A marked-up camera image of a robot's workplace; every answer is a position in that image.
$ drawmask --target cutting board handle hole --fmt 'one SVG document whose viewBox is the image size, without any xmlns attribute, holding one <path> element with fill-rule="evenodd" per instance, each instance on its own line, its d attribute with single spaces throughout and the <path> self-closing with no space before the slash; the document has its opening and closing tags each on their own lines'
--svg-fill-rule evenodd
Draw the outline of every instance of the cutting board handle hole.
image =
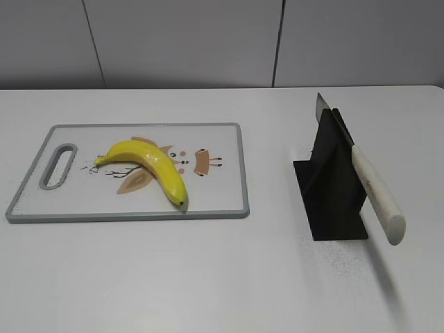
<svg viewBox="0 0 444 333">
<path fill-rule="evenodd" d="M 77 153 L 75 144 L 62 144 L 57 147 L 39 181 L 41 189 L 55 189 L 65 181 Z"/>
</svg>

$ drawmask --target white table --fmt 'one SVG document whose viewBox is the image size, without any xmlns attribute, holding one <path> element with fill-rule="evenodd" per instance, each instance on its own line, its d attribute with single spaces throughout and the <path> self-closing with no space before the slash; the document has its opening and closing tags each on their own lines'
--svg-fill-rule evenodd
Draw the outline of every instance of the white table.
<svg viewBox="0 0 444 333">
<path fill-rule="evenodd" d="M 407 218 L 389 245 L 314 242 L 293 160 L 316 93 L 338 107 Z M 0 223 L 0 332 L 443 332 L 444 91 L 437 87 L 0 92 L 0 211 L 57 123 L 235 121 L 250 216 Z"/>
</svg>

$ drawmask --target gray wall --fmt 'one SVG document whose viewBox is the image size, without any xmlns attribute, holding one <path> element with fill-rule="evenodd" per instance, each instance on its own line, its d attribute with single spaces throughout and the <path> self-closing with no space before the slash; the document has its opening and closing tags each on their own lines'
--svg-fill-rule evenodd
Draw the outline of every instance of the gray wall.
<svg viewBox="0 0 444 333">
<path fill-rule="evenodd" d="M 87 0 L 108 87 L 270 87 L 277 0 Z"/>
<path fill-rule="evenodd" d="M 103 87 L 79 0 L 1 0 L 0 89 Z"/>
<path fill-rule="evenodd" d="M 276 87 L 444 84 L 443 0 L 287 0 Z"/>
<path fill-rule="evenodd" d="M 444 84 L 444 0 L 286 4 L 276 87 Z M 282 0 L 85 5 L 0 1 L 0 89 L 272 86 Z"/>
</svg>

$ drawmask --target cartoon print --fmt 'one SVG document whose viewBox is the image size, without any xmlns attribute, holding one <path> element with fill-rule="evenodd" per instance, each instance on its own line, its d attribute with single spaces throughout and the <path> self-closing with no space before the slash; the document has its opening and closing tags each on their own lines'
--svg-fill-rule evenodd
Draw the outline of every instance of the cartoon print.
<svg viewBox="0 0 444 333">
<path fill-rule="evenodd" d="M 222 167 L 221 163 L 214 164 L 210 161 L 218 160 L 221 161 L 221 157 L 210 158 L 210 152 L 205 149 L 200 149 L 194 154 L 196 156 L 196 167 L 194 168 L 194 173 L 200 177 L 208 175 L 210 170 L 210 165 L 213 167 Z"/>
<path fill-rule="evenodd" d="M 147 142 L 149 144 L 158 147 L 158 145 L 155 142 L 145 139 L 143 137 L 132 137 L 131 139 Z M 185 173 L 185 167 L 189 164 L 189 161 L 185 159 L 187 152 L 180 151 L 178 156 L 176 152 L 171 150 L 172 147 L 173 145 L 163 146 L 159 147 L 159 149 L 163 151 L 165 154 L 167 154 L 175 165 L 179 164 L 180 168 L 178 169 L 178 173 L 182 175 Z M 210 152 L 206 149 L 202 148 L 196 151 L 194 155 L 196 156 L 196 166 L 194 167 L 194 173 L 200 177 L 208 175 L 210 171 L 210 166 L 222 167 L 221 163 L 217 164 L 211 163 L 211 161 L 214 160 L 221 161 L 222 158 L 221 157 L 210 158 Z M 111 171 L 106 175 L 112 176 L 113 178 L 125 178 L 124 182 L 117 190 L 117 194 L 125 194 L 137 191 L 138 189 L 141 189 L 146 185 L 150 184 L 151 181 L 154 179 L 154 175 L 140 165 L 137 165 L 133 168 L 125 168 L 124 172 Z"/>
</svg>

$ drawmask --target gray cutting board rim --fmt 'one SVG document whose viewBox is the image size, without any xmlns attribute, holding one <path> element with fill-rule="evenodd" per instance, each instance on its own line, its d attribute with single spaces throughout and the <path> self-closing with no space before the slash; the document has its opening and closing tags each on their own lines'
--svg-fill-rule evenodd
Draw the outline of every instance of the gray cutting board rim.
<svg viewBox="0 0 444 333">
<path fill-rule="evenodd" d="M 41 158 L 46 145 L 54 131 L 58 128 L 106 128 L 106 127 L 173 127 L 173 126 L 234 126 L 237 134 L 237 151 L 241 179 L 242 208 L 240 210 L 211 210 L 188 211 L 186 214 L 179 211 L 172 212 L 121 212 L 121 213 L 88 213 L 88 214 L 14 214 L 13 210 L 25 189 L 32 173 Z M 42 146 L 35 156 L 24 180 L 14 195 L 6 211 L 6 218 L 10 223 L 64 223 L 64 222 L 100 222 L 100 221 L 147 221 L 147 220 L 178 220 L 178 219 L 238 219 L 248 216 L 248 192 L 246 186 L 246 172 L 244 152 L 242 146 L 241 128 L 237 123 L 126 123 L 126 124 L 60 124 L 53 126 L 46 136 Z"/>
</svg>

